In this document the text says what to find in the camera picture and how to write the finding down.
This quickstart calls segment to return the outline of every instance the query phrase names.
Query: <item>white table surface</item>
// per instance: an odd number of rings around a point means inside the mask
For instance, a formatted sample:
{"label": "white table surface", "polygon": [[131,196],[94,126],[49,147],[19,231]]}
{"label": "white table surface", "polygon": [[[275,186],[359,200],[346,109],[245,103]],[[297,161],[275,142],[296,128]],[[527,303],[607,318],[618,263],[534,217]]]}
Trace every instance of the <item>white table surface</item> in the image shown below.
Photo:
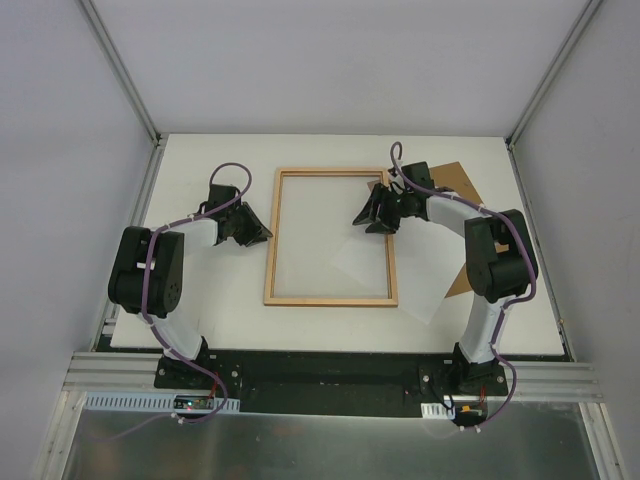
{"label": "white table surface", "polygon": [[[501,138],[176,134],[168,139],[145,225],[193,212],[207,198],[216,165],[236,161],[254,177],[245,200],[270,226],[276,168],[387,167],[395,140],[403,142],[406,163],[458,161],[486,205],[523,209]],[[230,168],[216,179],[242,188],[244,175]],[[402,308],[265,307],[266,255],[266,244],[244,248],[231,239],[207,252],[205,301],[195,326],[211,348],[437,353],[451,351],[466,327],[472,292],[444,299],[429,322]],[[538,292],[533,301],[514,307],[500,345],[503,353],[564,353],[542,276]],[[148,328],[122,310],[111,345],[158,347]]]}

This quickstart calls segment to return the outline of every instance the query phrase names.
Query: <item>white wall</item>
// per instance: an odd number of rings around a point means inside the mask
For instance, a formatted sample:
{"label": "white wall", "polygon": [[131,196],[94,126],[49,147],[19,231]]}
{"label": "white wall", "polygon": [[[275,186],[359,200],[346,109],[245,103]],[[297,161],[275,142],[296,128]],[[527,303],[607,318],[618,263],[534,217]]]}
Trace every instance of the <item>white wall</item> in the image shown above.
{"label": "white wall", "polygon": [[586,0],[96,0],[161,131],[505,136]]}
{"label": "white wall", "polygon": [[88,345],[150,143],[70,0],[0,3],[0,477]]}
{"label": "white wall", "polygon": [[640,478],[640,2],[609,0],[516,147],[568,333]]}

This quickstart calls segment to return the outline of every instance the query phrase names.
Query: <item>black cable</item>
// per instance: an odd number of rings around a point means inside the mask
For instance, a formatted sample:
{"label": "black cable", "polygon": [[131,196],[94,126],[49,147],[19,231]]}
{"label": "black cable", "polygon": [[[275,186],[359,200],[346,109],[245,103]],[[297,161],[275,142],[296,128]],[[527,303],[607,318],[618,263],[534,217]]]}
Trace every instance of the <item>black cable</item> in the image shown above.
{"label": "black cable", "polygon": [[447,410],[447,412],[453,412],[456,409],[456,402],[453,400],[453,397],[451,396],[451,394],[447,394],[449,396],[449,401],[451,402],[451,405],[447,405],[444,401],[444,396],[442,397],[442,399],[440,398],[440,396],[436,393],[436,389],[433,386],[433,376],[429,377],[429,381],[427,382],[427,384],[429,385],[429,389],[431,390],[431,393],[433,393],[433,396],[436,397],[437,402],[442,405],[445,410]]}

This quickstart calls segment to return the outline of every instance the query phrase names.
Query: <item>wooden frame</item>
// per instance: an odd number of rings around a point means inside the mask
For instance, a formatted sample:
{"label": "wooden frame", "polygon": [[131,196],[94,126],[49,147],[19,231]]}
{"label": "wooden frame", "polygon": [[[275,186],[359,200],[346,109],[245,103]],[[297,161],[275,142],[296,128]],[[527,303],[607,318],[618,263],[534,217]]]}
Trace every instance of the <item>wooden frame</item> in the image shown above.
{"label": "wooden frame", "polygon": [[267,277],[265,281],[264,304],[267,306],[307,306],[307,307],[397,307],[398,282],[396,279],[396,261],[393,250],[393,236],[385,235],[385,251],[387,257],[387,291],[388,298],[327,298],[327,297],[276,297],[274,296],[276,280],[276,260],[278,257],[278,230],[280,226],[280,202],[282,184],[285,177],[375,177],[388,185],[387,171],[382,167],[326,167],[326,168],[279,168],[273,190],[273,207],[271,210],[271,232],[267,256]]}

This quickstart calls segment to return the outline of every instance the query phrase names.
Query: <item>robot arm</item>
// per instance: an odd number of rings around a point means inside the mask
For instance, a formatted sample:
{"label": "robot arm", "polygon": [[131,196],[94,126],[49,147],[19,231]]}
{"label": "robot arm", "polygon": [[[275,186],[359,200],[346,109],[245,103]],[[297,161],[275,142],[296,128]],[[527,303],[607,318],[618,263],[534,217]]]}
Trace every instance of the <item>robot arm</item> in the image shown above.
{"label": "robot arm", "polygon": [[[185,260],[192,260],[191,257],[229,237],[233,237],[239,245],[248,247],[272,236],[249,204],[240,200],[233,202],[238,193],[233,186],[210,185],[209,197],[200,204],[197,214],[203,215],[231,201],[230,206],[160,233],[152,256],[147,300],[147,313],[152,325],[173,351],[204,368],[207,368],[209,359],[206,340],[192,327],[190,316],[193,313],[188,313],[185,306],[179,304],[183,294],[183,277],[192,273],[185,270],[185,264],[198,264],[197,261]],[[148,322],[141,313],[142,288],[152,233],[151,229],[143,227],[124,230],[108,287],[109,299],[126,312],[135,314],[145,324]],[[176,381],[192,383],[194,388],[204,378],[198,372],[185,368],[171,351],[164,352],[159,370],[160,367],[165,371],[178,372],[175,374]],[[196,377],[195,384],[186,378],[189,375]]]}
{"label": "robot arm", "polygon": [[[448,197],[457,196],[450,189],[435,188],[425,162],[404,166],[402,171],[425,189],[446,192]],[[509,210],[502,214],[515,225],[537,277],[538,268],[522,213]],[[467,328],[454,348],[449,380],[457,390],[473,392],[483,377],[492,375],[498,366],[491,344],[499,341],[502,329],[495,339],[494,332],[505,303],[525,293],[529,286],[525,261],[515,239],[500,220],[450,198],[415,191],[405,186],[399,177],[392,177],[388,187],[375,185],[353,224],[367,224],[367,233],[393,234],[400,228],[400,219],[406,217],[441,224],[465,239],[467,276],[474,300]],[[497,252],[496,245],[503,245],[506,250],[503,247],[504,251]]]}

